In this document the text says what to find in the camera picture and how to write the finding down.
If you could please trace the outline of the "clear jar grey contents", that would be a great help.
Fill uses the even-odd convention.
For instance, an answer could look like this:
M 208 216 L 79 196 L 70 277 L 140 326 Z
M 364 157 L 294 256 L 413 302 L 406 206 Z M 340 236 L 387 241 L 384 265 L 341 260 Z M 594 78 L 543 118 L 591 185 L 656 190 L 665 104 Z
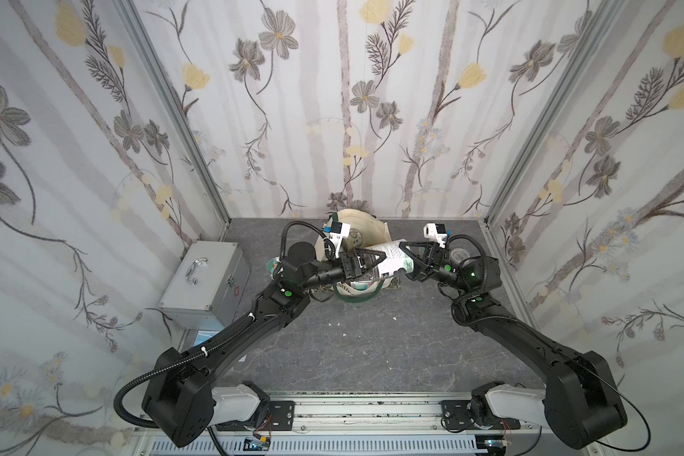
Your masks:
M 450 251 L 450 261 L 452 264 L 459 265 L 472 257 L 472 254 L 465 248 L 456 247 Z

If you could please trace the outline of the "white cartoon label seed jar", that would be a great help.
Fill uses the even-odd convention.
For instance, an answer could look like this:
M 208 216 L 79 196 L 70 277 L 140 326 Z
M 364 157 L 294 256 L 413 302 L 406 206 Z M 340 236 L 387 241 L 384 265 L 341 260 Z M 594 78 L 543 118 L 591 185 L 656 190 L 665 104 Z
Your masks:
M 267 263 L 267 270 L 272 279 L 277 279 L 283 270 L 278 256 L 271 258 Z

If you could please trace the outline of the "plain white lid jar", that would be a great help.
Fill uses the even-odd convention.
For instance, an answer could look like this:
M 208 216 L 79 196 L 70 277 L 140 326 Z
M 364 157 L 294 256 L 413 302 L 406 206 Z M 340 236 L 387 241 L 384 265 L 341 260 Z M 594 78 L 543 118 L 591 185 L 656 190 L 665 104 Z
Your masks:
M 397 239 L 397 241 L 389 241 L 370 247 L 370 250 L 382 252 L 386 256 L 385 260 L 374 268 L 376 280 L 413 272 L 413 260 L 400 248 L 401 242 L 406 242 L 406 239 Z

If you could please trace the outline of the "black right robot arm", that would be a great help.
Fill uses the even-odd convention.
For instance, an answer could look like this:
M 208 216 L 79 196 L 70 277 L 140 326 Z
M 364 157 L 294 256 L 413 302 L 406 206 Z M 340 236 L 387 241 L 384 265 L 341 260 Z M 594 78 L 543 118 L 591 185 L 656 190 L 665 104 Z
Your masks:
M 581 450 L 614 431 L 628 418 L 607 361 L 594 351 L 579 353 L 541 334 L 507 311 L 491 292 L 501 286 L 499 261 L 471 236 L 477 255 L 455 261 L 442 241 L 408 242 L 400 250 L 413 262 L 408 278 L 436 281 L 441 293 L 454 290 L 455 323 L 487 336 L 515 355 L 545 384 L 523 389 L 490 382 L 471 393 L 470 416 L 480 427 L 514 419 L 550 429 L 566 446 Z

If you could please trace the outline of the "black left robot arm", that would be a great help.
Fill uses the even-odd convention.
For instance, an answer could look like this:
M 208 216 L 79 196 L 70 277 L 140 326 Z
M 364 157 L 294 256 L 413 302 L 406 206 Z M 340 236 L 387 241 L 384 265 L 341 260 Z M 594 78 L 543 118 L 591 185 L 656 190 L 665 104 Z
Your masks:
M 313 288 L 362 279 L 388 257 L 383 251 L 367 248 L 343 251 L 341 243 L 348 231 L 345 223 L 319 228 L 303 222 L 302 227 L 315 232 L 323 243 L 325 258 L 318 260 L 311 243 L 288 243 L 289 232 L 296 225 L 292 220 L 283 228 L 279 265 L 245 317 L 187 351 L 165 351 L 153 370 L 117 391 L 113 408 L 123 421 L 159 429 L 176 447 L 188 446 L 222 423 L 216 382 L 254 345 L 297 319 L 311 303 Z

